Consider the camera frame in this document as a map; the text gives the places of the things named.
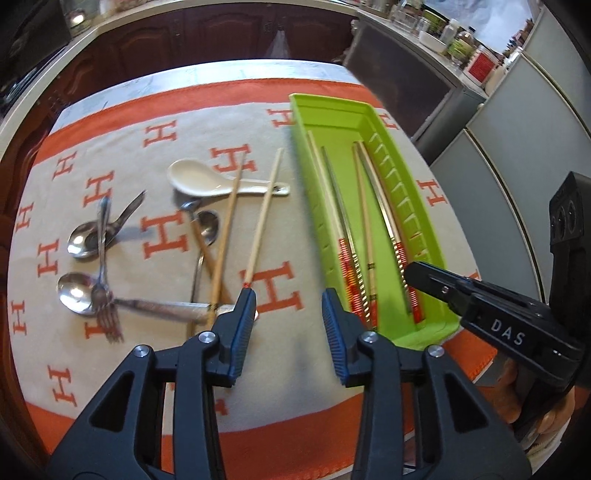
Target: metal spoon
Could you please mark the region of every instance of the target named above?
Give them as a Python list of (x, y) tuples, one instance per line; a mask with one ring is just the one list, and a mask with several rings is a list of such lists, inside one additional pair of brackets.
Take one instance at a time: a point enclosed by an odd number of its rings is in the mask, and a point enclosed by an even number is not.
[[(108, 246), (115, 239), (131, 214), (142, 204), (145, 194), (146, 191), (144, 190), (131, 201), (117, 220), (107, 224), (105, 246)], [(68, 253), (74, 258), (97, 256), (99, 254), (99, 242), (96, 234), (96, 222), (86, 222), (77, 227), (70, 235), (67, 245)]]
[[(188, 212), (191, 219), (195, 220), (195, 210), (199, 208), (201, 205), (201, 199), (192, 200), (190, 202), (183, 203), (181, 205), (181, 210)], [(219, 217), (217, 213), (212, 212), (211, 210), (203, 210), (197, 214), (197, 221), (201, 226), (201, 235), (207, 243), (207, 246), (214, 243), (217, 238), (217, 233), (219, 232)], [(199, 283), (201, 281), (201, 270), (203, 268), (203, 259), (205, 255), (203, 252), (199, 254), (199, 259), (197, 260), (197, 267), (195, 268), (195, 275), (193, 276), (193, 289), (191, 290), (191, 301), (195, 302), (198, 299), (199, 295)], [(191, 338), (195, 335), (195, 322), (191, 322), (187, 325), (187, 338)]]
[[(92, 304), (92, 287), (96, 279), (85, 273), (72, 272), (62, 275), (57, 281), (57, 294), (60, 301), (71, 311), (86, 317), (96, 316)], [(136, 312), (165, 316), (178, 322), (197, 322), (205, 324), (209, 304), (176, 301), (125, 300), (113, 298), (116, 305)], [(222, 305), (219, 314), (231, 312), (234, 305)]]

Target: beige tablecloth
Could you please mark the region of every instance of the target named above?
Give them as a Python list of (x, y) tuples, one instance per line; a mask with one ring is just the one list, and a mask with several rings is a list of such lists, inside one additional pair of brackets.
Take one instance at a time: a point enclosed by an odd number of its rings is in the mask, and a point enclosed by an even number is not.
[[(216, 410), (230, 478), (319, 478), (353, 461), (360, 390), (343, 388), (333, 371), (322, 317), (323, 276), (291, 143), (292, 92), (341, 96), (379, 105), (362, 86), (311, 80), (245, 80), (172, 90), (87, 116), (53, 133), (31, 170), (11, 250), (9, 318), (23, 395), (41, 437), (53, 450), (72, 419), (134, 345), (155, 350), (185, 340), (180, 323), (119, 310), (125, 342), (107, 343), (94, 320), (58, 300), (57, 279), (70, 271), (95, 275), (98, 261), (79, 262), (66, 241), (112, 199), (112, 219), (141, 190), (144, 204), (108, 250), (108, 276), (123, 298), (188, 301), (198, 249), (180, 198), (166, 178), (179, 158), (195, 158), (232, 175), (247, 151), (244, 177), (267, 179), (275, 151), (287, 147), (278, 181), (288, 197), (271, 203), (253, 288), (260, 319), (243, 376), (217, 389)], [(417, 180), (446, 265), (477, 272), (462, 229), (430, 170), (408, 138), (378, 108)], [(207, 206), (224, 218), (226, 199)], [(225, 281), (236, 298), (242, 284), (261, 197), (241, 196), (233, 221)], [(203, 276), (200, 298), (207, 301)], [(474, 378), (493, 350), (461, 332), (449, 343)], [(163, 458), (171, 465), (174, 391), (165, 402)]]

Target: metal fork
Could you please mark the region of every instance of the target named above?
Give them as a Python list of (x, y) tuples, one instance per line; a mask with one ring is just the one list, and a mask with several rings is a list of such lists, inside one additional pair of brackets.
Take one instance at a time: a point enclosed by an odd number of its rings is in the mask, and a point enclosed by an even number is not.
[(109, 343), (119, 342), (123, 339), (119, 330), (119, 315), (113, 304), (113, 294), (107, 285), (107, 267), (105, 258), (106, 226), (111, 211), (111, 200), (103, 197), (99, 203), (96, 221), (96, 233), (99, 247), (99, 278), (92, 288), (90, 298), (96, 309), (97, 323), (105, 331)]

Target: refrigerator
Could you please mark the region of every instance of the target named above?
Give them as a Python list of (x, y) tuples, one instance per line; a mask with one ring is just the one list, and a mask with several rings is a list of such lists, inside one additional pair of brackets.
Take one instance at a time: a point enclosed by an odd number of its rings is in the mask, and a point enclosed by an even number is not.
[(591, 177), (589, 99), (591, 76), (544, 9), (523, 53), (431, 166), (483, 280), (548, 301), (548, 203), (570, 171)]

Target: metal screw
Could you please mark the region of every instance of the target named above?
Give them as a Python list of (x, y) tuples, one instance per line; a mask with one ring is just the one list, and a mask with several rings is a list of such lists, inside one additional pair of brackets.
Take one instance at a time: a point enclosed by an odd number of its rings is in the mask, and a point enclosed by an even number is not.
[(378, 341), (378, 334), (375, 332), (363, 332), (361, 334), (361, 339), (365, 343), (375, 343)]
[(211, 343), (216, 339), (216, 334), (213, 332), (201, 332), (199, 334), (199, 341), (201, 343)]
[(445, 350), (441, 345), (429, 345), (427, 347), (427, 353), (435, 358), (440, 358), (445, 353)]
[(150, 352), (150, 347), (148, 345), (137, 345), (134, 346), (134, 355), (140, 358), (145, 357)]

